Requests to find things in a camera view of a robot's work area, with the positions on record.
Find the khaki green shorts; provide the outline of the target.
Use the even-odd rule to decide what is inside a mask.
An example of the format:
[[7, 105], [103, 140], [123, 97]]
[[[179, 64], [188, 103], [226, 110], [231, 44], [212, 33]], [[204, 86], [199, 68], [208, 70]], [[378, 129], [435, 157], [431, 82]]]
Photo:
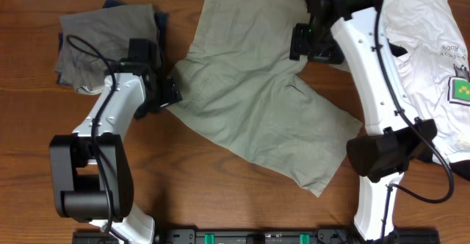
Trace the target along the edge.
[[301, 0], [204, 0], [194, 40], [171, 76], [182, 99], [170, 111], [248, 162], [320, 195], [361, 122], [300, 77], [289, 57]]

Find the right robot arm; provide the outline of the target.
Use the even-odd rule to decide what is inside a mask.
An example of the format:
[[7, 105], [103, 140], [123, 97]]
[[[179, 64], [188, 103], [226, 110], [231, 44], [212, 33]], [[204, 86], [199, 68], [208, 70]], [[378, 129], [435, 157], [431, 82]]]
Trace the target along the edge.
[[421, 119], [404, 97], [381, 25], [383, 0], [305, 0], [309, 22], [292, 32], [290, 57], [349, 65], [364, 112], [366, 134], [346, 144], [359, 176], [355, 229], [318, 233], [320, 243], [438, 243], [434, 229], [398, 229], [392, 215], [400, 182], [413, 158], [431, 156], [435, 122]]

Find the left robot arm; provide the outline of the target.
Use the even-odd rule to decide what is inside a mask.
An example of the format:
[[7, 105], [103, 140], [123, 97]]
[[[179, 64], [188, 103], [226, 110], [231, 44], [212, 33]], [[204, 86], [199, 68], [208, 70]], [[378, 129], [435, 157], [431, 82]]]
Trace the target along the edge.
[[129, 125], [182, 100], [173, 78], [137, 62], [113, 65], [104, 89], [71, 134], [49, 144], [58, 215], [97, 226], [74, 243], [157, 243], [155, 220], [134, 203], [134, 182], [123, 141]]

